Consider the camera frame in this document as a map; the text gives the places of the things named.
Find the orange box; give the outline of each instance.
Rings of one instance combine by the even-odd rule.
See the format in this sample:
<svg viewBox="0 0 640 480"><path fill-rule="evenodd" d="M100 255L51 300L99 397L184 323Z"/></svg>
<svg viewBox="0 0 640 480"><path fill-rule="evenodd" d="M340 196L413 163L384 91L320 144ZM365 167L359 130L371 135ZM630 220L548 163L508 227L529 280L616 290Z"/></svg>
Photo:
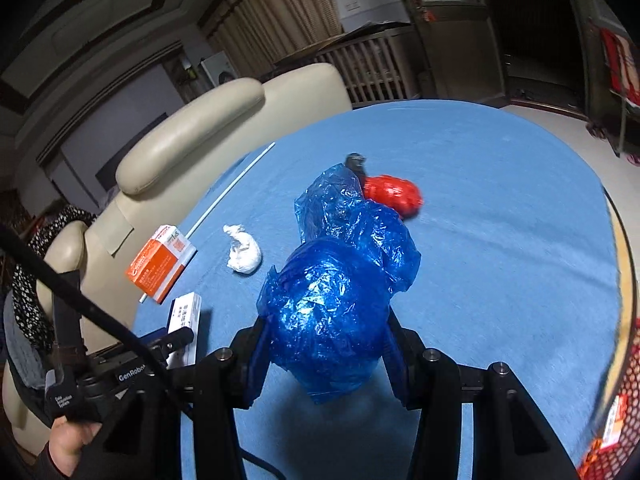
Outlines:
<svg viewBox="0 0 640 480"><path fill-rule="evenodd" d="M162 225L140 249L127 269L127 277L158 303L193 258L196 248L173 225Z"/></svg>

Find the person's arm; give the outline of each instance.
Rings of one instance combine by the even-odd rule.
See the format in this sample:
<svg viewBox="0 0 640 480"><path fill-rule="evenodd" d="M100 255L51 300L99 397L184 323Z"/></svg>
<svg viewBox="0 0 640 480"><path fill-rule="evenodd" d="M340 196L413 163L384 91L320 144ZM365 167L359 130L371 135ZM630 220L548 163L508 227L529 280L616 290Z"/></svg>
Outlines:
<svg viewBox="0 0 640 480"><path fill-rule="evenodd" d="M64 416L54 420L49 442L36 461L36 478L69 478L80 462L82 448L94 439L100 427L97 422L69 422Z"/></svg>

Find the beige sofa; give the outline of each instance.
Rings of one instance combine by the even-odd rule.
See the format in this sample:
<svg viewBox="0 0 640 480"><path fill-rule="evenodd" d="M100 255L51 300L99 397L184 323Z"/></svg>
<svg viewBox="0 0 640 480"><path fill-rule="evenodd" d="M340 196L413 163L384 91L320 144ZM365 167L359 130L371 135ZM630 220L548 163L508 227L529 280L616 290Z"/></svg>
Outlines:
<svg viewBox="0 0 640 480"><path fill-rule="evenodd" d="M243 78L213 89L149 132L120 163L120 193L91 227L69 224L47 252L57 272L81 270L81 290L120 322L133 324L140 290L124 272L161 224L178 224L233 162L308 124L351 110L342 79L328 64L281 75L264 85ZM265 158L262 164L273 164ZM50 314L51 293L38 283ZM82 320L89 352L113 339ZM38 454L49 430L21 402L8 367L2 401L18 443Z"/></svg>

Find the blue tablecloth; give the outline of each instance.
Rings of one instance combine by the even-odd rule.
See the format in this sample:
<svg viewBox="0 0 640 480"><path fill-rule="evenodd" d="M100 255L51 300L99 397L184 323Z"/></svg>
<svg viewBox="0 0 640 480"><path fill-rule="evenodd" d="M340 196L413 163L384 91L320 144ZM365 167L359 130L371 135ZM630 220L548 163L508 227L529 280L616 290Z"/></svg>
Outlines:
<svg viewBox="0 0 640 480"><path fill-rule="evenodd" d="M194 233L196 257L163 305L140 306L135 332L164 325L171 299L195 290L203 299L198 355L227 346L254 322L267 270L281 269L300 243L295 198L351 152L367 157L369 174L407 178L424 197L420 214L406 222L422 265L412 288L392 300L401 324L461 364L510 364L578 462L619 317L612 227L587 164L546 130L500 110L399 102L279 140ZM253 158L219 179L183 232ZM250 277L226 267L231 240L222 226L235 223L264 255ZM322 406L272 365L252 409L236 410L241 445L290 480L405 478L418 417L394 399L382 363L360 390ZM182 434L183 478L191 479L190 424ZM471 465L469 407L460 478L470 478ZM247 472L251 480L270 477L249 464Z"/></svg>

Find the curtain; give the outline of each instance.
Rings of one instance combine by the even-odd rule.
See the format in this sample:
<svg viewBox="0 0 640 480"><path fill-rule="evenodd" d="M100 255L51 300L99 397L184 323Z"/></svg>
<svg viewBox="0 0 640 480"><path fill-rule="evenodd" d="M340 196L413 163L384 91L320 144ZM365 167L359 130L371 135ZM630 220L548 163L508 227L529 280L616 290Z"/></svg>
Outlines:
<svg viewBox="0 0 640 480"><path fill-rule="evenodd" d="M259 77L295 51L342 32L335 0L223 0L204 25L241 76Z"/></svg>

